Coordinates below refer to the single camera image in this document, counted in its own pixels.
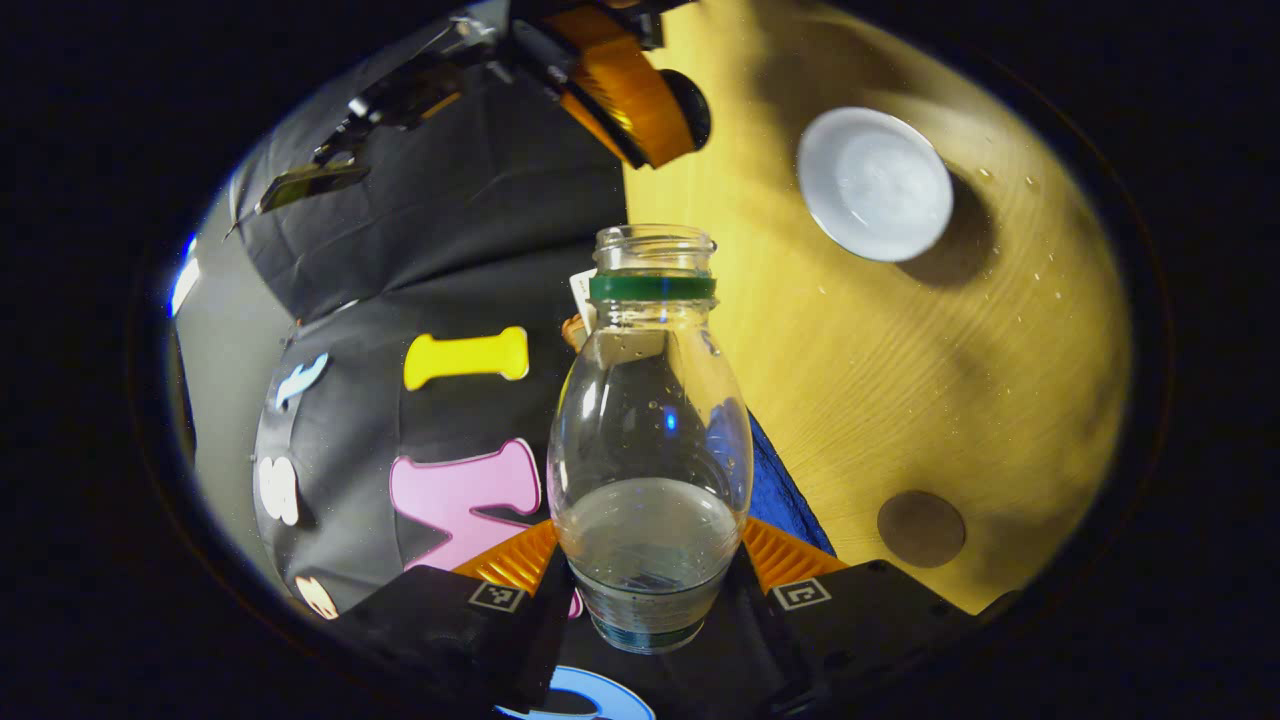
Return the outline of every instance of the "white card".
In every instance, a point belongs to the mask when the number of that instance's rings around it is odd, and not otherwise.
[[[573,302],[577,304],[577,314],[582,315],[586,334],[591,334],[591,328],[595,327],[595,306],[591,305],[590,286],[593,277],[595,277],[595,268],[568,278],[568,287],[573,291]]]

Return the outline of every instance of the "green bottle band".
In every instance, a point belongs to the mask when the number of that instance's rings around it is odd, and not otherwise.
[[[660,275],[595,275],[591,300],[710,300],[716,297],[714,278]]]

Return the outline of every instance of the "wooden table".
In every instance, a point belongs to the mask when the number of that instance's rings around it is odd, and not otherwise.
[[[700,0],[663,23],[652,59],[701,87],[714,127],[627,170],[628,215],[719,243],[713,332],[838,556],[893,560],[877,514],[925,491],[965,544],[904,569],[969,612],[1025,585],[1096,496],[1126,401],[1129,310],[1089,201],[996,97],[836,9]],[[911,123],[954,174],[951,225],[915,260],[850,255],[805,209],[797,140],[846,105]]]

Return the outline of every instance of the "blue letter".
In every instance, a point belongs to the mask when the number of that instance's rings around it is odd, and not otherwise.
[[[541,710],[516,712],[502,706],[494,707],[503,715],[524,717],[525,720],[594,720],[602,716],[609,720],[654,720],[653,710],[636,693],[603,675],[579,667],[557,666],[556,673],[552,674],[550,689],[585,697],[595,706],[595,712],[586,715]]]

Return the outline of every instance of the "water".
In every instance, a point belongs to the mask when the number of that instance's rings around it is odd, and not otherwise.
[[[558,519],[558,528],[600,634],[649,655],[694,639],[740,539],[723,501],[666,478],[596,488]]]

